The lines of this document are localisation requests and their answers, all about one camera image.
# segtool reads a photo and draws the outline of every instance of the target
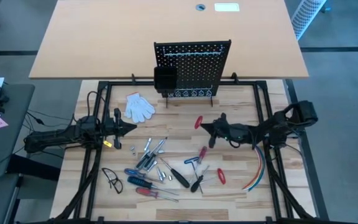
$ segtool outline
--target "eyeglasses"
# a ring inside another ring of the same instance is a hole
[[[102,168],[102,171],[107,177],[107,180],[110,184],[110,189],[111,186],[113,186],[114,189],[116,189],[117,194],[120,194],[124,187],[122,186],[121,180],[118,179],[117,174],[111,169],[104,168],[104,167]]]

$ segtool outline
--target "glove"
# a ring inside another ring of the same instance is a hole
[[[125,117],[132,118],[134,123],[144,122],[144,118],[150,119],[154,113],[154,107],[145,98],[140,97],[139,93],[127,96]]]

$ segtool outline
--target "blue wire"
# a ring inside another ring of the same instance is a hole
[[[264,155],[262,154],[262,150],[260,149],[259,146],[255,146],[255,150],[258,150],[258,153],[260,154],[260,156],[262,158],[262,171],[261,171],[258,179],[256,180],[255,184],[248,189],[249,192],[259,184],[260,180],[262,179],[262,177],[264,175],[264,171],[265,171],[265,159],[264,159]]]

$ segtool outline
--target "black pegboard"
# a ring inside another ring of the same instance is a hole
[[[163,97],[215,96],[231,41],[154,43],[158,67],[176,67],[177,88]]]

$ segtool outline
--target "wooden table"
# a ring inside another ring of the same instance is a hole
[[[151,78],[154,42],[229,39],[223,77],[308,76],[284,0],[59,0],[30,78]]]
[[[77,118],[86,116],[86,94],[96,90],[97,84],[96,80],[83,81],[75,111]],[[282,81],[269,80],[267,84],[273,112],[284,109],[288,101]],[[165,108],[165,99],[157,94],[152,86],[114,86],[110,101],[111,111],[115,107],[124,111],[126,95],[135,91],[138,91],[155,107],[156,114],[145,123],[138,124],[137,129],[122,139],[121,150],[108,147],[103,149],[101,167],[115,171],[124,183],[124,190],[118,195],[114,189],[109,188],[104,174],[99,172],[92,220],[96,220],[98,216],[104,216],[105,220],[115,221],[251,221],[265,220],[266,216],[274,217],[267,171],[255,189],[250,192],[241,190],[253,178],[258,168],[257,156],[254,151],[250,150],[249,145],[242,145],[240,148],[234,149],[228,142],[218,139],[215,148],[208,151],[200,170],[203,170],[206,165],[210,165],[209,171],[205,175],[207,179],[216,175],[216,169],[220,167],[226,175],[226,185],[220,184],[218,180],[207,182],[202,185],[204,194],[201,194],[200,191],[191,193],[176,180],[166,180],[165,185],[156,184],[180,194],[180,196],[174,196],[162,192],[166,196],[179,199],[179,203],[137,195],[134,190],[136,186],[127,183],[127,175],[123,173],[125,168],[135,166],[149,137],[154,138],[151,144],[153,147],[157,144],[158,139],[168,136],[168,140],[163,146],[166,153],[162,154],[162,157],[172,167],[184,174],[187,179],[190,179],[193,169],[190,165],[184,165],[183,161],[197,156],[198,151],[208,143],[209,139],[206,131],[194,129],[196,118],[202,114],[204,122],[211,122],[225,112],[229,123],[258,124],[252,87],[220,86],[217,96],[214,97],[213,108],[209,104],[209,99],[170,100],[168,108]],[[90,105],[94,105],[94,100],[91,100]],[[123,120],[132,122],[127,118],[123,118]],[[287,143],[298,148],[297,142],[294,140],[288,140]],[[136,156],[133,156],[129,150],[131,146],[135,146]],[[66,151],[51,217],[62,212],[77,191],[84,154],[85,150],[82,148]],[[314,215],[313,201],[299,153],[289,148],[283,148],[282,155],[289,189],[306,211]],[[161,162],[158,166],[166,174],[170,174]],[[156,170],[153,169],[150,175],[157,178]],[[278,192],[284,215],[282,194],[280,190]],[[82,217],[85,215],[87,198],[86,196],[83,201]]]

